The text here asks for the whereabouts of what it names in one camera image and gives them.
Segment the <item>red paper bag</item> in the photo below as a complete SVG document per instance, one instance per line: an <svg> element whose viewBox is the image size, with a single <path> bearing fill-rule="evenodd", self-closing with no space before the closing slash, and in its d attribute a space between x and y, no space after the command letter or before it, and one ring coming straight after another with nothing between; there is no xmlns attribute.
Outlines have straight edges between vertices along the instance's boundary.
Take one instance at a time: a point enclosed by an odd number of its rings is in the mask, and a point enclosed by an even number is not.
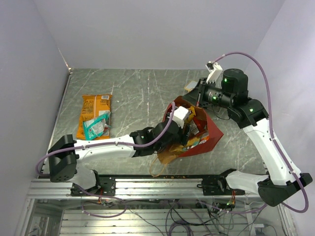
<svg viewBox="0 0 315 236"><path fill-rule="evenodd" d="M183 106L192 112L192 115L189 116L189 124L192 126L192 131L189 132L189 139L186 145L172 144L157 154L151 164L158 160L163 168L175 159L212 151L223 136L222 131L215 125L203 108L198 108L185 101L182 96L178 96L174 102L176 105Z"/></svg>

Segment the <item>orange kettle chips bag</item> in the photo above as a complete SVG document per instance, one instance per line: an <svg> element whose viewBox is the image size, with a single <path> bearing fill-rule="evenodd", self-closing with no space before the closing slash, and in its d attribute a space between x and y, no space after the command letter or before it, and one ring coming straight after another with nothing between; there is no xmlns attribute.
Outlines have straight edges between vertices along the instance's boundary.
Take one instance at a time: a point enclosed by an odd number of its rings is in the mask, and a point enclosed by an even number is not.
<svg viewBox="0 0 315 236"><path fill-rule="evenodd" d="M100 115L101 111L109 110L111 112L111 98L110 94L98 94L98 95L83 95L83 106L81 109L78 130L76 133L76 138L79 140L85 140L83 133L83 122L96 118ZM95 140L108 139L109 136L102 136L96 138Z"/></svg>

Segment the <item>teal snack packet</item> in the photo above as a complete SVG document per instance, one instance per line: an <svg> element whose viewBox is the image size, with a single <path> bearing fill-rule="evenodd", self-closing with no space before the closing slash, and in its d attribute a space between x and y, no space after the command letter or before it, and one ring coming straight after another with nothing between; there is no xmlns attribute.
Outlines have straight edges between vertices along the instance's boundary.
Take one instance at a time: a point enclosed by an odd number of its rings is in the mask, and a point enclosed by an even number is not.
<svg viewBox="0 0 315 236"><path fill-rule="evenodd" d="M109 110L101 111L96 118L83 122L83 133L86 140L91 141L102 136L109 136L110 132Z"/></svg>

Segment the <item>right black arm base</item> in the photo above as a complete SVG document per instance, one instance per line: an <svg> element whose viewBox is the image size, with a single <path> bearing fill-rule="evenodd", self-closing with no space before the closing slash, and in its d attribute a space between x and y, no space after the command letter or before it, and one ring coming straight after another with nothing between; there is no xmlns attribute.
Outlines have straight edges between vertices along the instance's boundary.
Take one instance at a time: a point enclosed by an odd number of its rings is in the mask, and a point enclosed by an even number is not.
<svg viewBox="0 0 315 236"><path fill-rule="evenodd" d="M219 175L204 176L197 188L202 189L204 196L216 196L227 193L227 182L225 177Z"/></svg>

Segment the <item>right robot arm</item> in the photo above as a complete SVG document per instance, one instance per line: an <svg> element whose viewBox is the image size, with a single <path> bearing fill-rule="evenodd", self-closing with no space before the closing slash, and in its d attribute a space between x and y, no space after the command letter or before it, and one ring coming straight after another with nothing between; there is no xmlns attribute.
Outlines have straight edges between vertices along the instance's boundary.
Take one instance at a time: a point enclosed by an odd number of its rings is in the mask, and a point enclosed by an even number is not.
<svg viewBox="0 0 315 236"><path fill-rule="evenodd" d="M220 193L226 195L233 189L252 192L267 205L275 207L313 181L309 173L302 173L296 167L276 142L270 130L271 119L263 104L248 97L248 77L242 70L225 70L220 88L209 78L201 78L183 99L202 108L210 105L225 108L229 119L235 121L253 142L265 165L265 175L236 169L223 172L217 182Z"/></svg>

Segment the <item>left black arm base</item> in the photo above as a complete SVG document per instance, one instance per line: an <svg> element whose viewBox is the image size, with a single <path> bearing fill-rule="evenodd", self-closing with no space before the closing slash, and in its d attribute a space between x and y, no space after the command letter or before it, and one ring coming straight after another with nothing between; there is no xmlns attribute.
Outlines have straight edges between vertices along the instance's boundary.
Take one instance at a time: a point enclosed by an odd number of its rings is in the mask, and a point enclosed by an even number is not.
<svg viewBox="0 0 315 236"><path fill-rule="evenodd" d="M97 185L87 189L86 191L95 195L114 196L116 191L116 181L113 179L113 177L100 176L97 181ZM76 185L74 185L71 189L70 195L75 197L88 196L88 194L84 193Z"/></svg>

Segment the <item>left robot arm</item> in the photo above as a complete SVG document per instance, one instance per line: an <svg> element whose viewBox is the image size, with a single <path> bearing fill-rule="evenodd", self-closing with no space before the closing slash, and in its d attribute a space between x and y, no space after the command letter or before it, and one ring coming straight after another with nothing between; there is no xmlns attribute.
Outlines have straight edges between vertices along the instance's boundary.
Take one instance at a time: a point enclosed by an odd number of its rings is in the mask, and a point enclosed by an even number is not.
<svg viewBox="0 0 315 236"><path fill-rule="evenodd" d="M72 135L64 135L48 151L50 181L70 181L87 194L95 195L100 191L98 173L85 164L105 157L148 156L171 145L185 145L188 132L188 128L182 128L175 121L165 120L156 127L107 140L75 140Z"/></svg>

